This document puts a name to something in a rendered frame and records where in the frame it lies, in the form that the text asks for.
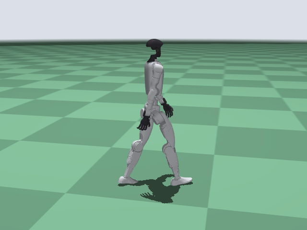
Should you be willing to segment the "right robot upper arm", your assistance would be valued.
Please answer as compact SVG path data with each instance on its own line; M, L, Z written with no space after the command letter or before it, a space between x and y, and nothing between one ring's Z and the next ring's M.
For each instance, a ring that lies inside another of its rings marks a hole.
M151 79L150 90L152 88L155 88L157 90L156 96L160 92L159 89L156 86L159 83L162 72L163 72L163 66L155 63L154 66L153 66L153 75L152 75L152 79Z

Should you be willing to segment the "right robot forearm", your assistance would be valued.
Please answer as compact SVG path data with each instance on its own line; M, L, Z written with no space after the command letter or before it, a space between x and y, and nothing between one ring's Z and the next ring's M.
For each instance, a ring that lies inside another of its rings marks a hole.
M152 88L149 91L148 96L147 96L147 102L146 102L146 105L145 105L145 110L146 110L145 116L150 116L151 110L153 108L153 104L154 104L154 101L155 101L155 95L156 94L157 94L157 90L155 88Z

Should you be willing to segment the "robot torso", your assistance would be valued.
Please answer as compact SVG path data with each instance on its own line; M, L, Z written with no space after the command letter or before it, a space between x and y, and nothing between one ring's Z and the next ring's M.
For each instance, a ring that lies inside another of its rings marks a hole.
M146 90L147 95L150 91L151 79L152 79L152 75L153 75L153 66L154 66L155 63L162 65L159 61L157 61L157 59L155 59L155 61L152 61L152 62L146 61L145 66L144 66L145 90ZM160 91L157 96L162 95L163 78L164 78L164 71L162 72L159 83L156 86ZM158 105L158 100L159 100L159 98L155 97L155 101L154 101L153 108L152 108L151 112L154 111L154 110L156 110L158 112L160 111L160 106ZM145 103L145 105L146 105L146 103ZM144 106L144 109L145 109L145 106ZM152 118L151 115L150 115L150 118Z

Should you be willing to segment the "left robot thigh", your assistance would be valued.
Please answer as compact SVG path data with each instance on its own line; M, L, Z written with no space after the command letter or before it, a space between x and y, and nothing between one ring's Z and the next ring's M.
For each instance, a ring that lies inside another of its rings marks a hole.
M140 112L141 118L144 118L143 113L144 113L144 108L142 108L141 112ZM147 129L143 130L143 131L140 130L139 140L134 141L133 144L132 144L132 149L134 151L141 151L142 148L144 147L144 145L146 144L147 140L150 137L154 122L151 118L149 118L149 119L150 119L150 127L147 127Z

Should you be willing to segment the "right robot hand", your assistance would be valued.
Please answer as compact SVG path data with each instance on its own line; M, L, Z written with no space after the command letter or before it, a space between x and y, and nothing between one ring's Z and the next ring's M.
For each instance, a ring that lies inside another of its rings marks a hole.
M143 113L144 118L141 120L139 127L137 127L137 129L142 130L142 131L146 130L147 127L150 127L150 119L149 119L150 116L145 116L145 113L146 113L146 110L144 110L144 113Z

